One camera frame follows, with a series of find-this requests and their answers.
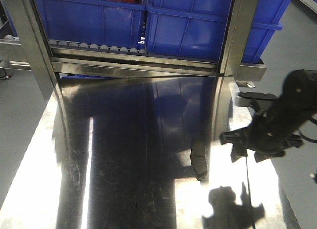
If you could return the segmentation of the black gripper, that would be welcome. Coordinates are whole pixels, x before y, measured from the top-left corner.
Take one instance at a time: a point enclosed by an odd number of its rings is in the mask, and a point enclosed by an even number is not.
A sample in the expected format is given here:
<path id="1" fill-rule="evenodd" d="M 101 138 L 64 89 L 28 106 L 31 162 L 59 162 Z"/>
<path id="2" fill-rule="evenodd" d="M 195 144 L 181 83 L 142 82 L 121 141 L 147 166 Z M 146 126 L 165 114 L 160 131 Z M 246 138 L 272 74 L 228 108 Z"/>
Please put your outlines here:
<path id="1" fill-rule="evenodd" d="M 234 163 L 247 157 L 247 149 L 254 151 L 256 162 L 285 156 L 289 148 L 303 145 L 302 136 L 294 134 L 310 118 L 310 94 L 306 91 L 285 91 L 273 94 L 240 92 L 239 104 L 255 111 L 249 126 L 219 136 L 221 145 L 232 144 L 230 153 Z"/>

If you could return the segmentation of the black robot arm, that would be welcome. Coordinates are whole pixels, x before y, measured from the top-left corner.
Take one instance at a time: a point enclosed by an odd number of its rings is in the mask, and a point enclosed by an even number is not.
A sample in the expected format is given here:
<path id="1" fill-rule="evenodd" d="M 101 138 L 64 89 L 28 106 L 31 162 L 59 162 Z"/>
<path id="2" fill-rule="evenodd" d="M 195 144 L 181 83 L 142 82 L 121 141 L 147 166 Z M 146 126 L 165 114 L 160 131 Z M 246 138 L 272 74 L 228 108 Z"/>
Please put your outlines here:
<path id="1" fill-rule="evenodd" d="M 258 92 L 239 92 L 237 106 L 254 109 L 249 126 L 222 132 L 222 145 L 231 143 L 231 161 L 254 151 L 256 162 L 283 157 L 289 148 L 299 148 L 304 136 L 294 134 L 317 112 L 317 73 L 295 70 L 288 74 L 280 97 Z"/>

